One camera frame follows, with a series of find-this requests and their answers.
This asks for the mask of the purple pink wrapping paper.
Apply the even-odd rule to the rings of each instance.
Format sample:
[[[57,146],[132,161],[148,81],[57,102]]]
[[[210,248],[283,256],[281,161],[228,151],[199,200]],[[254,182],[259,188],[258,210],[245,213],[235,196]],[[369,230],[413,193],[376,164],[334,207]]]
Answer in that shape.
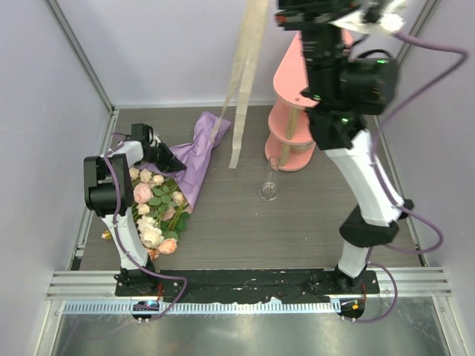
[[[220,127],[212,139],[217,122],[217,116],[207,111],[203,112],[194,126],[193,140],[190,143],[171,147],[171,152],[186,166],[186,170],[165,173],[150,163],[139,165],[138,168],[173,178],[191,209],[194,209],[209,167],[212,150],[220,144],[225,133],[232,126],[229,120],[221,119]]]

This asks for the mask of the rose bouquet flowers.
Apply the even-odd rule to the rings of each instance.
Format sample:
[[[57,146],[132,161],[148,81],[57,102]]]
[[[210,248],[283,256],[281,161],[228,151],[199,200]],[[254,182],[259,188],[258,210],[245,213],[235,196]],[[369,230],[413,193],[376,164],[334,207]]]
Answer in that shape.
[[[134,203],[132,214],[140,242],[149,257],[177,250],[187,229],[192,206],[174,179],[147,169],[130,168]]]

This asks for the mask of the cream ribbon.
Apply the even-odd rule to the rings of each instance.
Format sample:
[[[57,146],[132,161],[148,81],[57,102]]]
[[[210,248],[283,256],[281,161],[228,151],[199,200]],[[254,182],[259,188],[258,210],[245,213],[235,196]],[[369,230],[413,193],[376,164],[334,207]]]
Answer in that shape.
[[[249,99],[258,66],[263,35],[269,12],[269,4],[269,0],[254,0],[246,2],[245,12],[240,23],[239,39],[235,48],[226,98],[220,116],[214,124],[210,137],[211,141],[214,141],[217,137],[226,109],[228,108],[232,97],[236,96],[237,105],[235,108],[235,120],[232,136],[232,154],[229,161],[230,169],[236,169],[240,158]]]

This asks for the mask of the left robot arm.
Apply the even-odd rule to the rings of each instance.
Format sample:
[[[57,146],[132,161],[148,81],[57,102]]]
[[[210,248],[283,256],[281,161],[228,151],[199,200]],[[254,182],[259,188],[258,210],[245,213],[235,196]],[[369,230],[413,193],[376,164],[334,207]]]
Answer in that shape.
[[[141,162],[151,163],[163,173],[186,169],[153,128],[142,123],[133,124],[125,141],[112,151],[86,157],[83,162],[85,204],[106,224],[119,252],[120,270],[114,275],[119,297],[149,296],[159,285],[133,218],[129,169]]]

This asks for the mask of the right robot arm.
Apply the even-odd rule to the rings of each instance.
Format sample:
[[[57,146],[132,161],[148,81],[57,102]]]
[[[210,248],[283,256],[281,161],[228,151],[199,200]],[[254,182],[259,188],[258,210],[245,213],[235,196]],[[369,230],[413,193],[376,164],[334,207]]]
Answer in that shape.
[[[307,87],[302,95],[318,148],[338,167],[357,205],[339,229],[344,239],[335,284],[345,293],[362,283],[370,249],[391,243],[398,221],[413,207],[400,197],[375,154],[365,116],[383,113],[396,94],[393,58],[352,58],[343,30],[390,34],[402,25],[402,1],[280,1],[275,20],[301,35]]]

